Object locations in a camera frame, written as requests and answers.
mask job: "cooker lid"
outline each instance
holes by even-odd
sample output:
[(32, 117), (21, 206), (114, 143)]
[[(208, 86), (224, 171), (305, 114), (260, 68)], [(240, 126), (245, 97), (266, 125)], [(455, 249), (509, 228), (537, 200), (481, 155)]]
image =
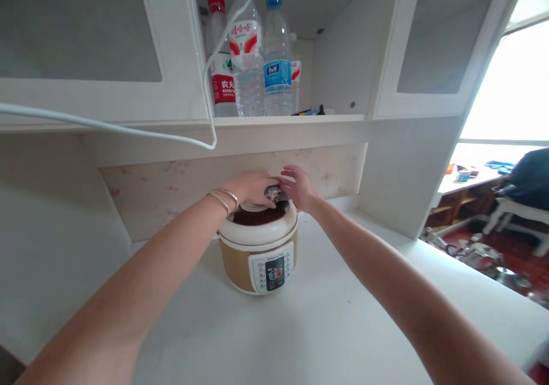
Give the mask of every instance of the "cooker lid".
[(219, 233), (238, 245), (265, 245), (282, 239), (296, 223), (297, 210), (292, 201), (278, 202), (276, 209), (241, 205), (223, 222)]

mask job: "red bottle cap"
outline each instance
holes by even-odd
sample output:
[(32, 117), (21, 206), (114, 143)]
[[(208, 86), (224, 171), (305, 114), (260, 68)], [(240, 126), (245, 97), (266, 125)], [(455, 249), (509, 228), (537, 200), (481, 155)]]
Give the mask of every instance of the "red bottle cap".
[(210, 8), (211, 13), (214, 13), (215, 11), (219, 11), (219, 10), (221, 10), (224, 13), (225, 0), (208, 0), (208, 7)]

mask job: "blue label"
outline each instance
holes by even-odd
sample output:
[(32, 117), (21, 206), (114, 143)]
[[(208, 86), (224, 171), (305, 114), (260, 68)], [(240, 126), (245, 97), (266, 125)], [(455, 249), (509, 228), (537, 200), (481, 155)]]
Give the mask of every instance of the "blue label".
[(290, 61), (272, 61), (265, 65), (265, 87), (292, 85), (292, 64)]

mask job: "marble backsplash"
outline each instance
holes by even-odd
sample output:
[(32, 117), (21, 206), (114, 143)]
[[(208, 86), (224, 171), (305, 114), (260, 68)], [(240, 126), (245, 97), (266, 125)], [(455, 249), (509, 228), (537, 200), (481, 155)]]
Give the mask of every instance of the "marble backsplash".
[(325, 198), (358, 193), (366, 144), (102, 168), (101, 174), (133, 241), (148, 239), (212, 188), (245, 170), (280, 174), (305, 169)]

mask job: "cabinet door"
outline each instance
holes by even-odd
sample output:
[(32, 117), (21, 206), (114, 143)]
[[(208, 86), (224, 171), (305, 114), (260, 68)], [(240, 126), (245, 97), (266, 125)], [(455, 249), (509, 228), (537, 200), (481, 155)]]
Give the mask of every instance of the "cabinet door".
[(396, 0), (374, 119), (461, 114), (514, 0)]
[[(2, 0), (0, 101), (125, 125), (206, 119), (195, 0)], [(0, 114), (0, 130), (67, 128)]]

